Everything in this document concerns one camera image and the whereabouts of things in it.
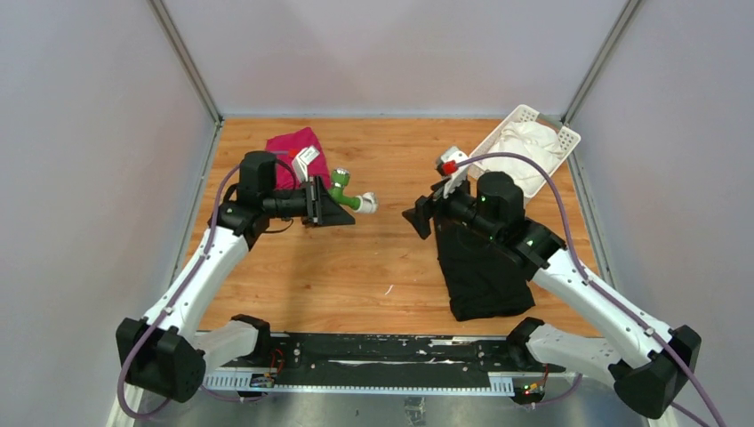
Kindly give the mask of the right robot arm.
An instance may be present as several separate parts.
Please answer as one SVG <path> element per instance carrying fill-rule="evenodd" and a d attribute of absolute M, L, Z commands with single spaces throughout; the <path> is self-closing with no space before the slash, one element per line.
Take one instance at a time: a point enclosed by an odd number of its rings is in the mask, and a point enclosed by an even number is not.
<path fill-rule="evenodd" d="M 433 220 L 469 231 L 492 246 L 504 268 L 557 295 L 601 333 L 587 338 L 527 317 L 507 336 L 514 368 L 563 367 L 612 387 L 639 415 L 665 414 L 698 359 L 702 339 L 690 326 L 668 326 L 592 276 L 569 243 L 525 215 L 523 191 L 507 174 L 483 174 L 476 194 L 467 181 L 450 193 L 442 182 L 431 189 L 402 212 L 420 238 L 429 237 Z"/>

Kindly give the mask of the green water faucet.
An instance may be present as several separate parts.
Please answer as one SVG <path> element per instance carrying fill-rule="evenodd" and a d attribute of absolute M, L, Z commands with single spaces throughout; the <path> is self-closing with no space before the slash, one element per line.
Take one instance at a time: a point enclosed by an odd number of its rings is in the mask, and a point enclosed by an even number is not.
<path fill-rule="evenodd" d="M 362 200 L 360 197 L 347 196 L 345 189 L 349 185 L 350 173 L 347 169 L 337 167 L 331 172 L 331 184 L 332 187 L 328 190 L 331 198 L 340 205 L 345 205 L 357 211 L 361 205 Z"/>

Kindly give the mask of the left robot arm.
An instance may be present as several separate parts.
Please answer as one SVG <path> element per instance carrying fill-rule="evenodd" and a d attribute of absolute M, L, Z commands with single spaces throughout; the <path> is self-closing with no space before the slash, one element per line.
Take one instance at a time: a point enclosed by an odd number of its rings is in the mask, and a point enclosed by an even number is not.
<path fill-rule="evenodd" d="M 121 370 L 117 398 L 128 408 L 125 385 L 186 402 L 206 375 L 235 359 L 250 367 L 280 368 L 284 356 L 273 347 L 270 324 L 236 315 L 200 334 L 198 327 L 234 268 L 267 234 L 271 220 L 301 219 L 304 226 L 351 226 L 355 218 L 329 194 L 323 179 L 309 177 L 295 189 L 277 186 L 276 154 L 251 151 L 222 181 L 202 240 L 165 293 L 140 318 L 124 318 L 116 330 Z"/>

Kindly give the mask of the white pipe fitting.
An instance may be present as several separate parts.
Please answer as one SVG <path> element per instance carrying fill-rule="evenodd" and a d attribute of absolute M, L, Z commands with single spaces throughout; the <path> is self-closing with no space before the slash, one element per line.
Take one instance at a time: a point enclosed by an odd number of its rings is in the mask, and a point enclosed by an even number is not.
<path fill-rule="evenodd" d="M 379 201 L 373 192 L 366 192 L 357 197 L 359 207 L 355 209 L 358 214 L 375 214 L 379 208 Z"/>

